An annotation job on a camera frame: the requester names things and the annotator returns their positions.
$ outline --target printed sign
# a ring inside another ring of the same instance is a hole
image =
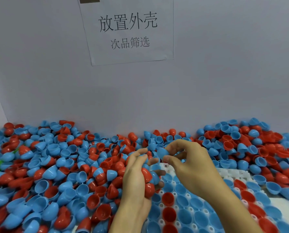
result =
[[[173,0],[82,1],[80,9],[93,66],[173,59]]]

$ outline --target left hand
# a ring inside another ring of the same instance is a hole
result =
[[[141,172],[142,165],[145,163],[147,155],[145,154],[140,156],[140,154],[144,154],[146,152],[147,148],[139,149],[132,153],[128,159],[128,164],[123,177],[123,194],[112,226],[115,224],[116,219],[118,221],[123,221],[123,215],[129,216],[129,221],[126,222],[126,227],[129,228],[132,225],[134,227],[134,231],[132,232],[140,232],[142,225],[150,212],[152,201],[151,199],[144,197],[145,181]],[[156,164],[158,161],[158,158],[152,158],[147,164],[150,166]],[[155,170],[155,172],[158,176],[163,176],[166,174],[164,170]],[[155,186],[155,189],[158,190],[163,187],[164,183],[160,181]]]

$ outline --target forearm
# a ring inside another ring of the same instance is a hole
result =
[[[120,205],[109,233],[134,233],[141,232],[142,223],[138,219],[138,213],[132,206]]]
[[[219,183],[215,193],[207,201],[219,216],[225,232],[262,233],[248,210],[224,182]]]

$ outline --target brown tape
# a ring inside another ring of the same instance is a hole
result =
[[[80,3],[81,3],[81,4],[84,4],[84,3],[94,3],[94,2],[100,2],[100,0],[80,0]]]

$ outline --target gray wall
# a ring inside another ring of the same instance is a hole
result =
[[[7,119],[113,135],[254,116],[289,132],[289,0],[174,2],[174,60],[92,67],[77,0],[0,0]]]

